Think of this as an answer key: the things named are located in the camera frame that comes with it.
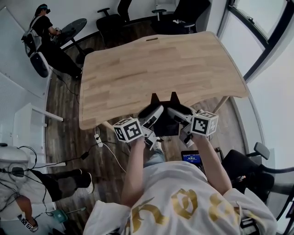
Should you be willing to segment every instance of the grey pants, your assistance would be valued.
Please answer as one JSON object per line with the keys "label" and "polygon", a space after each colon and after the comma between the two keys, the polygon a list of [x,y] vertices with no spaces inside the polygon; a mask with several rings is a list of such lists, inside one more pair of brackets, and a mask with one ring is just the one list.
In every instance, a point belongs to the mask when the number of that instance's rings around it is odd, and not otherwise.
{"label": "grey pants", "polygon": [[155,153],[152,155],[149,161],[146,162],[143,167],[145,168],[163,162],[165,162],[164,152],[161,149],[157,149],[155,150]]}

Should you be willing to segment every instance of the backpack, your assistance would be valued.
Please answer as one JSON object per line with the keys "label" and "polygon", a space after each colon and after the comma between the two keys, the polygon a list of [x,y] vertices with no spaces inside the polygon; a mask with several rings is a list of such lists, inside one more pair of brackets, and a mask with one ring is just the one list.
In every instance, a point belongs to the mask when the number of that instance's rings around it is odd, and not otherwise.
{"label": "backpack", "polygon": [[42,37],[39,36],[36,31],[33,29],[33,25],[41,16],[38,16],[34,19],[32,25],[29,29],[23,34],[22,41],[24,42],[25,51],[28,57],[32,57],[37,50],[42,45]]}

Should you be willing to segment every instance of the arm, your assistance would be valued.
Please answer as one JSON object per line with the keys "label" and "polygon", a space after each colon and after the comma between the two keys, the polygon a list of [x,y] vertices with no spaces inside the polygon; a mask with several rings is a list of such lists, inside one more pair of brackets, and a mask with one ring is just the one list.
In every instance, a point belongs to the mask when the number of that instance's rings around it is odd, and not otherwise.
{"label": "arm", "polygon": [[132,207],[143,195],[144,148],[144,137],[140,137],[132,143],[121,195],[121,204],[128,207]]}
{"label": "arm", "polygon": [[224,195],[232,184],[211,143],[200,135],[194,135],[192,140],[198,148],[208,182]]}
{"label": "arm", "polygon": [[48,28],[48,31],[52,34],[52,35],[59,35],[60,31],[56,30],[55,28],[53,28],[52,26]]}
{"label": "arm", "polygon": [[36,223],[35,223],[35,221],[34,221],[34,219],[32,217],[33,210],[32,210],[31,201],[25,196],[20,196],[15,201],[17,202],[20,209],[24,212],[27,221],[32,226],[36,226]]}

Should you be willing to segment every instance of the gold print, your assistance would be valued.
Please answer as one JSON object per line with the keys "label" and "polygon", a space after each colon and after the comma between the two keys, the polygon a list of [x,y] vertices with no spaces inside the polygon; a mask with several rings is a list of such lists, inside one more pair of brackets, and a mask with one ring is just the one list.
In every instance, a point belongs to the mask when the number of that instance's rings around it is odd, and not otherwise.
{"label": "gold print", "polygon": [[169,218],[166,216],[163,216],[161,214],[160,210],[156,206],[147,204],[153,198],[151,198],[147,201],[144,201],[139,206],[136,206],[134,209],[132,209],[132,222],[133,222],[133,226],[134,226],[133,233],[138,231],[141,226],[141,221],[143,219],[140,217],[140,211],[142,211],[142,210],[151,212],[152,215],[154,216],[155,223],[157,223],[157,224],[165,225],[168,222]]}
{"label": "gold print", "polygon": [[[231,216],[234,216],[234,224],[237,224],[238,218],[240,217],[239,214],[237,213],[237,211],[234,211],[233,206],[230,203],[228,203],[227,201],[220,200],[217,197],[217,195],[218,195],[217,193],[214,193],[209,198],[210,203],[211,203],[211,207],[209,208],[209,217],[211,218],[211,220],[213,222],[215,222],[219,218],[225,219],[226,217],[231,215]],[[224,213],[218,209],[218,206],[222,202],[225,203],[225,212]]]}
{"label": "gold print", "polygon": [[[182,199],[183,207],[179,203],[178,194],[185,195],[185,197],[183,197],[183,199]],[[180,189],[174,195],[171,196],[171,199],[172,199],[174,211],[178,215],[180,215],[180,216],[182,216],[182,217],[184,217],[186,219],[191,218],[191,216],[195,213],[195,211],[196,211],[196,209],[198,207],[197,195],[191,189],[188,190],[188,191]],[[189,206],[189,200],[191,200],[191,203],[192,203],[192,206],[193,206],[193,209],[192,209],[191,212],[187,211],[187,208]]]}

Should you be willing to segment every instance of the chair armrest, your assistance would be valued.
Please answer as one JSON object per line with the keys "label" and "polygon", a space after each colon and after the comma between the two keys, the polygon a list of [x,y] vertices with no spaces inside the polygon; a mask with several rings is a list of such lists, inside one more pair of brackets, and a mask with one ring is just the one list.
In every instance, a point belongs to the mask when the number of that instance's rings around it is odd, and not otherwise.
{"label": "chair armrest", "polygon": [[184,28],[189,28],[195,25],[195,23],[180,23]]}
{"label": "chair armrest", "polygon": [[153,10],[152,13],[157,14],[157,13],[162,13],[162,12],[166,12],[165,9],[158,9],[158,10]]}
{"label": "chair armrest", "polygon": [[254,157],[254,156],[262,156],[264,159],[268,160],[270,157],[270,151],[266,146],[264,146],[262,143],[257,142],[254,146],[254,151],[250,154],[247,154],[248,157]]}
{"label": "chair armrest", "polygon": [[107,12],[108,10],[110,10],[110,8],[104,8],[104,9],[98,10],[97,13],[104,12],[106,16],[109,16],[109,13]]}

